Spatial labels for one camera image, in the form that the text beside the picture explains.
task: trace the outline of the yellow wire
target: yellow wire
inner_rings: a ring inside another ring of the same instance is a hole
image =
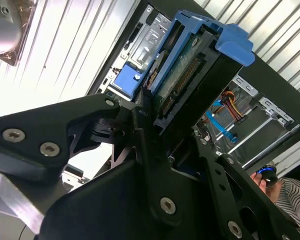
[[[233,107],[233,109],[240,115],[240,117],[243,118],[243,115],[239,112],[239,110],[236,108],[236,106],[234,105],[233,101],[230,100],[230,104]]]

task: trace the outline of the ventilation hole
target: ventilation hole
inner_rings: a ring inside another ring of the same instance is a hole
[[[226,187],[225,187],[224,185],[222,185],[222,184],[219,184],[219,187],[220,187],[223,191],[226,190]]]

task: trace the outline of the blue cable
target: blue cable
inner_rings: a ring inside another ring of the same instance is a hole
[[[231,132],[227,131],[223,126],[220,125],[220,123],[218,123],[218,121],[212,116],[212,113],[210,111],[206,111],[205,112],[206,117],[210,120],[210,122],[224,135],[226,136],[228,139],[230,139],[230,141],[232,143],[237,143],[238,138],[232,134]]]

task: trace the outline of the metal sheet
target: metal sheet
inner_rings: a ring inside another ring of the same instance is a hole
[[[217,20],[239,24],[253,51],[300,91],[300,0],[195,0]]]
[[[140,0],[40,0],[16,67],[0,60],[0,116],[82,97]]]
[[[66,193],[61,180],[56,185],[39,186],[0,173],[1,212],[14,213],[35,234],[39,234],[47,210]]]

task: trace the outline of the circuit board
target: circuit board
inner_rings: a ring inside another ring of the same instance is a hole
[[[200,34],[193,35],[171,67],[156,94],[153,96],[154,111],[165,115],[193,76],[202,60],[196,52],[202,41]]]

